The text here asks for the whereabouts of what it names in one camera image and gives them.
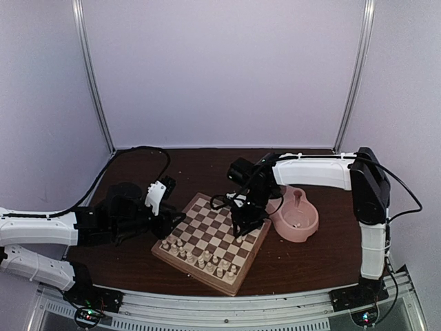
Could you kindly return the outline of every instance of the wooden tabletop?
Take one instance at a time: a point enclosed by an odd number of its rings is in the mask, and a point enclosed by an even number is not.
[[[170,150],[167,174],[178,182],[167,200],[182,210],[197,192],[212,196],[232,192],[238,186],[226,177],[237,157],[257,161],[277,150]],[[328,150],[301,150],[304,154],[329,154]],[[94,195],[92,204],[104,198],[107,188],[130,181],[146,189],[165,163],[158,152],[138,151],[122,155],[112,164]],[[317,233],[306,243],[283,240],[271,227],[238,295],[284,294],[319,290],[358,281],[361,265],[360,228],[352,214],[351,193],[336,188],[301,186],[320,217]],[[151,234],[125,241],[121,246],[70,248],[69,261],[87,265],[95,284],[176,295],[219,296],[220,292],[174,269],[152,255],[156,243]]]

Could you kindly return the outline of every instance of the white wall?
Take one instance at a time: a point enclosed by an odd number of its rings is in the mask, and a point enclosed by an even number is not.
[[[331,147],[364,3],[85,1],[115,145]]]
[[[370,146],[424,204],[392,227],[394,264],[407,264],[430,330],[441,324],[441,2],[377,1],[360,94],[344,150]],[[412,208],[394,183],[391,210]]]
[[[0,45],[0,205],[68,208],[107,161],[72,2],[0,0]],[[23,329],[36,288],[0,274],[0,329]]]

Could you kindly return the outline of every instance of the chessboard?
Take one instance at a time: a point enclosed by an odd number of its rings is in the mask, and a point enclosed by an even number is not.
[[[210,197],[198,193],[187,214],[166,238],[152,248],[154,256],[229,296],[235,296],[265,239],[270,221],[234,238],[229,208],[212,210]]]

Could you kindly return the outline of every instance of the pink container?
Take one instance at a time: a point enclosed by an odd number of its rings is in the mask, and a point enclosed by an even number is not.
[[[317,209],[300,188],[285,186],[283,197],[282,206],[270,218],[281,237],[294,243],[303,243],[318,230]],[[270,200],[267,205],[268,214],[273,213],[279,205],[280,199]]]

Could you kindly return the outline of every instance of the chessboard frame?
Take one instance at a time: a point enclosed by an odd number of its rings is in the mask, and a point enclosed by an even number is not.
[[[185,206],[183,212],[187,213],[191,210],[191,208],[194,206],[194,204],[200,199],[204,199],[209,201],[211,198],[205,194],[197,193],[194,198]],[[249,254],[247,255],[245,259],[245,263],[240,268],[236,275],[236,280],[233,282],[233,284],[228,284],[225,281],[222,281],[221,279],[217,279],[216,277],[208,277],[207,273],[198,269],[194,265],[190,265],[189,263],[176,258],[172,255],[170,255],[168,252],[164,251],[164,249],[161,248],[162,241],[159,240],[155,243],[155,245],[152,248],[152,254],[155,257],[160,258],[164,262],[170,264],[171,266],[175,267],[176,269],[180,270],[181,272],[184,272],[186,274],[191,275],[196,280],[226,294],[231,297],[234,297],[237,292],[239,291],[240,287],[242,286],[243,281],[245,280],[245,277],[249,271],[249,269],[252,266],[252,263],[254,259],[256,258],[256,255],[258,251],[260,250],[260,247],[267,236],[267,233],[269,231],[269,228],[271,227],[271,221],[266,220],[262,226],[262,229],[260,231],[260,234],[257,236],[256,241],[254,242],[253,248],[251,251],[249,251]]]

